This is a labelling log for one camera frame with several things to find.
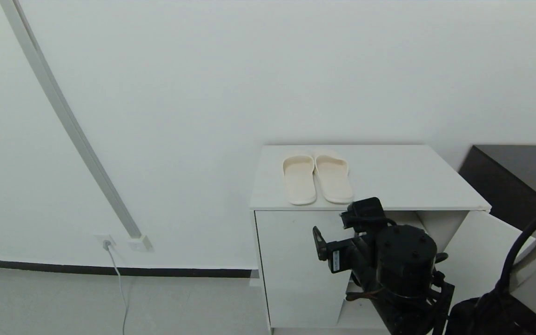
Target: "cabinet door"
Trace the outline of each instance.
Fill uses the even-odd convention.
[[[435,267],[456,286],[452,305],[491,291],[502,273],[508,251],[521,231],[482,211],[472,211],[450,240],[448,259]],[[530,237],[521,249],[534,242]]]
[[[334,327],[350,271],[330,273],[315,252],[311,229],[328,242],[353,237],[339,212],[256,211],[271,327]]]

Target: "cabinet top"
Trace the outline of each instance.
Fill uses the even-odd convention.
[[[255,173],[253,210],[344,210],[329,203],[315,180],[317,200],[287,201],[282,162],[291,151],[336,151],[349,165],[355,200],[378,197],[385,210],[489,210],[491,206],[429,146],[264,146]]]

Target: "white slipper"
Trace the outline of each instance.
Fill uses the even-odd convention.
[[[350,203],[353,189],[348,181],[348,163],[332,150],[317,149],[313,153],[315,175],[322,194],[331,203]]]
[[[291,153],[282,161],[282,173],[289,203],[309,204],[315,201],[313,168],[313,157],[306,153]]]

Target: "black baseboard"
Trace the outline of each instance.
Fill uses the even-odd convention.
[[[53,265],[0,261],[0,268],[19,269],[64,274],[117,275],[115,269],[107,267],[81,267],[77,265]],[[183,276],[207,278],[249,278],[251,270],[246,269],[142,269],[119,268],[121,275],[129,276]]]

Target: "white cable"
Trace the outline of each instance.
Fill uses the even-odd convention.
[[[121,274],[119,273],[119,269],[117,269],[117,265],[115,265],[115,259],[113,258],[113,254],[111,253],[111,250],[109,250],[110,245],[111,242],[105,241],[102,247],[109,253],[109,256],[111,256],[113,268],[115,268],[115,272],[117,272],[117,277],[119,278],[119,290],[121,291],[121,299],[123,299],[123,305],[125,306],[125,314],[123,314],[123,327],[121,327],[121,333],[125,335],[125,320],[127,319],[128,304],[125,301],[125,295],[123,295],[123,286],[121,286]]]

